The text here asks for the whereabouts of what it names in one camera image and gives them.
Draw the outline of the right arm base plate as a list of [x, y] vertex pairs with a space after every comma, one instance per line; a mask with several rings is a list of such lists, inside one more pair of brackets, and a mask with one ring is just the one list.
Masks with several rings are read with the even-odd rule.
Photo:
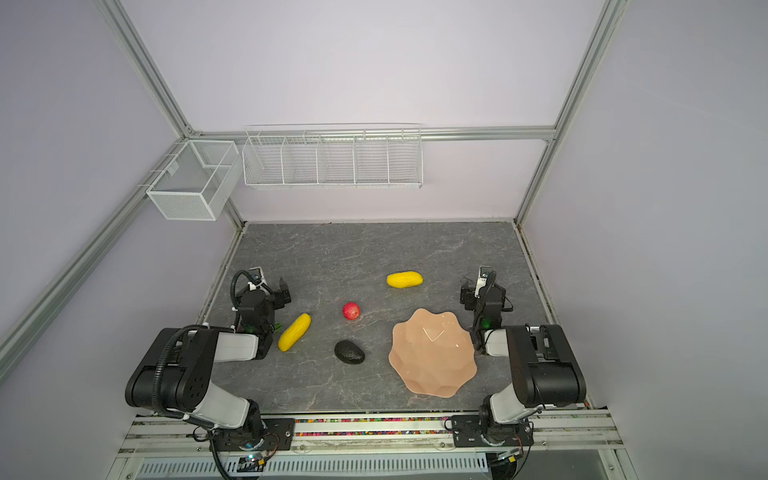
[[534, 444], [530, 422], [499, 424], [479, 414], [471, 414], [450, 416], [444, 426], [459, 448], [528, 447]]

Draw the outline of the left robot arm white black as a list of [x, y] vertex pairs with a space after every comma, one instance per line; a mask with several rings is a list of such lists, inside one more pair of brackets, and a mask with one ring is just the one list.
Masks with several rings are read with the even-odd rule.
[[234, 321], [160, 331], [125, 388], [125, 401], [171, 419], [201, 427], [221, 450], [278, 449], [278, 426], [262, 419], [258, 403], [236, 396], [212, 380], [217, 363], [264, 359], [273, 345], [275, 312], [291, 302], [287, 282], [276, 288], [259, 267], [237, 271], [229, 295]]

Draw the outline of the small red fake apple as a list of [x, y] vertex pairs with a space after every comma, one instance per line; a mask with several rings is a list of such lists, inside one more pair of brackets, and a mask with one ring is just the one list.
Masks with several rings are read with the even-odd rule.
[[348, 302], [343, 306], [342, 313], [345, 319], [355, 321], [360, 317], [361, 309], [357, 303]]

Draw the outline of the dark fake avocado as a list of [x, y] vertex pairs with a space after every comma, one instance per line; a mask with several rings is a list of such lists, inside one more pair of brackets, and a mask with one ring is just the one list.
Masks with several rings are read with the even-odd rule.
[[334, 355], [343, 363], [359, 365], [365, 361], [365, 352], [350, 340], [341, 340], [334, 346]]

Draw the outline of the yellow fake fruit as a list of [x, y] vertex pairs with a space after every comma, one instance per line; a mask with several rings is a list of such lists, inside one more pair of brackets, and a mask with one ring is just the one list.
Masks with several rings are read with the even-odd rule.
[[285, 329], [278, 340], [278, 349], [281, 352], [290, 350], [309, 330], [312, 318], [308, 313], [301, 314], [287, 329]]
[[386, 283], [397, 289], [419, 286], [424, 282], [423, 276], [416, 271], [403, 271], [389, 274]]

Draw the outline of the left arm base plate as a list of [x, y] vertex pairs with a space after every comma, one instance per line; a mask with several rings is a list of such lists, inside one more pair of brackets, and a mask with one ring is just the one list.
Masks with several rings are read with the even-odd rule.
[[273, 450], [283, 451], [291, 448], [296, 420], [292, 417], [267, 417], [261, 424], [254, 424], [251, 431], [247, 426], [239, 429], [217, 430], [213, 434], [213, 443], [219, 452], [251, 452]]

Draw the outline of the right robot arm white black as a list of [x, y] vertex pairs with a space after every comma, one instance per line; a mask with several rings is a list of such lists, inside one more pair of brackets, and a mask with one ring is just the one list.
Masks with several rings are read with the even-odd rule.
[[483, 400], [475, 431], [455, 431], [455, 442], [524, 447], [532, 444], [531, 417], [549, 406], [583, 404], [586, 381], [561, 326], [503, 324], [502, 315], [513, 306], [496, 277], [493, 268], [480, 267], [477, 280], [462, 285], [460, 303], [473, 313], [470, 338], [475, 351], [505, 358], [511, 382]]

